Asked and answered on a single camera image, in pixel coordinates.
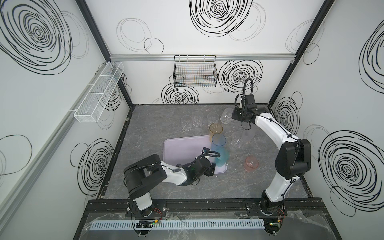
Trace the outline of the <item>yellow plastic cup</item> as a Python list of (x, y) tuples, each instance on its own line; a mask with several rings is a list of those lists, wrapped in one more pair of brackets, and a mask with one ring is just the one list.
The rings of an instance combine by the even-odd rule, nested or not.
[(211, 141), (214, 135), (221, 134), (223, 132), (223, 126), (219, 123), (212, 123), (209, 126), (209, 131), (210, 131), (210, 141)]

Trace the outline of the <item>teal plastic cup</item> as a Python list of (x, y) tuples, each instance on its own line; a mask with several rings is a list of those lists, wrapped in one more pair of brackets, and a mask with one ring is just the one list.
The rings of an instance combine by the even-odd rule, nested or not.
[(215, 159), (217, 167), (225, 166), (229, 159), (229, 151), (226, 148), (217, 148), (215, 152), (220, 154), (220, 156)]

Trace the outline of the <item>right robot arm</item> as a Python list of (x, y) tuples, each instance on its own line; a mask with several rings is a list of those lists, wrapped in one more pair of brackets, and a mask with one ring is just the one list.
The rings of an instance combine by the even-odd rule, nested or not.
[(286, 194), (311, 169), (311, 143), (291, 134), (274, 118), (268, 108), (259, 107), (253, 95), (237, 95), (232, 119), (263, 130), (279, 148), (276, 174), (262, 192), (261, 211), (272, 215), (284, 204)]

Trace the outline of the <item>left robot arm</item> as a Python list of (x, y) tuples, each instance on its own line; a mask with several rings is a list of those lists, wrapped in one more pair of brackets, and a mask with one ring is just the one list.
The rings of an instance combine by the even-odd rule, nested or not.
[(153, 207), (150, 191), (161, 183), (171, 183), (176, 186), (189, 186), (205, 175), (212, 177), (216, 164), (209, 157), (218, 158), (218, 152), (204, 148), (202, 154), (191, 163), (172, 166), (160, 160), (159, 155), (153, 154), (124, 169), (123, 183), (128, 195), (138, 210), (143, 212)]

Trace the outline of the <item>blue plastic cup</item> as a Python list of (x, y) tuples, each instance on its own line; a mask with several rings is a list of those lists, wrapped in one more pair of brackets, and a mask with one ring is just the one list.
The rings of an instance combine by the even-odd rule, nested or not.
[(215, 134), (212, 136), (211, 151), (216, 151), (226, 145), (227, 139), (223, 134)]

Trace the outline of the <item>lilac plastic tray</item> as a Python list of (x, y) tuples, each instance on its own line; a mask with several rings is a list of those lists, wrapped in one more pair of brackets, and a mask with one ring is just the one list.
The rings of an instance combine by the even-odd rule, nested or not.
[(168, 139), (164, 141), (163, 161), (172, 166), (188, 164), (202, 153), (203, 148), (216, 150), (218, 147), (214, 147), (209, 135)]

